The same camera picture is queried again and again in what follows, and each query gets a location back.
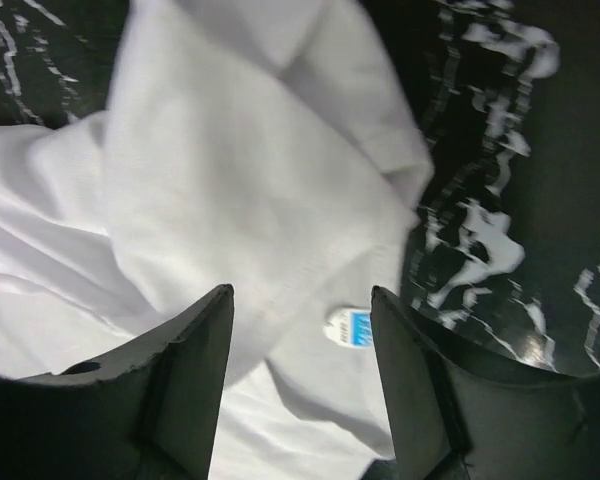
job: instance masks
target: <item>white garment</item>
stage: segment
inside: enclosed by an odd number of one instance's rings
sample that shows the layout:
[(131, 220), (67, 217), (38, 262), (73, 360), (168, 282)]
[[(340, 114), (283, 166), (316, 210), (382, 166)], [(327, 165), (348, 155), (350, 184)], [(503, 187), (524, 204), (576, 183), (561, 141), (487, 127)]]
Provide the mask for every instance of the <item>white garment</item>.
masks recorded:
[(210, 478), (357, 479), (391, 455), (375, 357), (320, 333), (397, 288), (429, 174), (352, 0), (136, 0), (106, 112), (0, 127), (0, 373), (60, 372), (231, 283)]

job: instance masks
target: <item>black rubber piece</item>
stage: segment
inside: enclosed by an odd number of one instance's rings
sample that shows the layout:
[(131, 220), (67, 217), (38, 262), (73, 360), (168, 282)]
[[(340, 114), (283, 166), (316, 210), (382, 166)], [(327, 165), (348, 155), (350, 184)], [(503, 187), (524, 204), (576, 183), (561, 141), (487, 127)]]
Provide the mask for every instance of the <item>black rubber piece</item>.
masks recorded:
[[(447, 393), (436, 391), (437, 404), (443, 417), (458, 419), (445, 427), (453, 434), (464, 429), (468, 446), (466, 451), (462, 442), (460, 448), (450, 442), (447, 468), (428, 478), (463, 478), (464, 471), (464, 478), (476, 480), (600, 480), (600, 375), (574, 378), (500, 357), (404, 309), (380, 288), (374, 291), (372, 328), (401, 480), (425, 478), (409, 471), (413, 440), (402, 441), (405, 431), (414, 437), (412, 397), (430, 398), (399, 388), (414, 368), (422, 368), (396, 361), (413, 345), (423, 356), (442, 360), (433, 369), (427, 365), (432, 378), (450, 380)], [(427, 438), (426, 428), (421, 435)]]
[(62, 375), (0, 378), (0, 479), (206, 479), (232, 324), (220, 286)]

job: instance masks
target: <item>label tag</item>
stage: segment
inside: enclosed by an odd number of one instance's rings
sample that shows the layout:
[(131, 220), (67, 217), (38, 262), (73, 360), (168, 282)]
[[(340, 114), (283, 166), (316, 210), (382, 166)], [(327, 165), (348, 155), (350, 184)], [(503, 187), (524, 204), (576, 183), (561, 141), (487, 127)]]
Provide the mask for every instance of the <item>label tag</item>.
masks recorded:
[(324, 334), (341, 347), (368, 348), (373, 345), (369, 310), (340, 308), (324, 326)]

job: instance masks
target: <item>white fabric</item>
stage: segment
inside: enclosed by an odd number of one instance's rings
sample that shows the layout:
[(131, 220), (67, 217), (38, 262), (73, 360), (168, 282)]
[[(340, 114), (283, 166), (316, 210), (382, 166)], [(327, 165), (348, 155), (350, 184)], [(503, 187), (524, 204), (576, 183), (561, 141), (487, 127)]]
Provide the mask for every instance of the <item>white fabric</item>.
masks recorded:
[(137, 0), (106, 112), (0, 127), (0, 373), (60, 372), (231, 283), (210, 478), (357, 479), (391, 455), (377, 366), (322, 324), (397, 288), (428, 177), (352, 0)]

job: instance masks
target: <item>black surface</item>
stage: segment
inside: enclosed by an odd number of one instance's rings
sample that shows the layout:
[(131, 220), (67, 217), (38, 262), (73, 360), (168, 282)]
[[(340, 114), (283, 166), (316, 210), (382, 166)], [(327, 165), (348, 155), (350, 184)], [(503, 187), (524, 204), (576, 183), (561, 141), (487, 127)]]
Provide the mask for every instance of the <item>black surface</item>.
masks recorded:
[(401, 479), (423, 479), (451, 452), (423, 351), (386, 311), (376, 290), (373, 341)]
[(129, 1), (35, 3), (0, 1), (0, 125), (58, 128), (105, 108)]
[(63, 375), (0, 378), (0, 479), (207, 478), (232, 323), (218, 287)]
[[(577, 376), (599, 372), (600, 0), (363, 3), (436, 166), (419, 208), (422, 224), (407, 248), (405, 304), (440, 323), (456, 315), (449, 328), (523, 363)], [(487, 38), (470, 41), (471, 29), (479, 28)], [(542, 78), (525, 73), (548, 57), (558, 59), (556, 71)], [(475, 103), (480, 91), (483, 111)], [(498, 99), (510, 102), (502, 110), (506, 121), (490, 116)], [(503, 130), (489, 134), (490, 125)], [(497, 157), (512, 151), (508, 135), (529, 148), (513, 154), (511, 176), (495, 194), (488, 187), (507, 176)], [(487, 215), (485, 224), (510, 217), (498, 242), (507, 254), (522, 248), (524, 258), (455, 286), (438, 305), (431, 300), (463, 266), (498, 259), (491, 233), (466, 226), (472, 201)], [(427, 248), (434, 232), (429, 214), (441, 227), (435, 248)], [(585, 301), (575, 286), (589, 274)], [(466, 295), (476, 289), (481, 293), (468, 305)], [(544, 331), (529, 314), (536, 307)]]

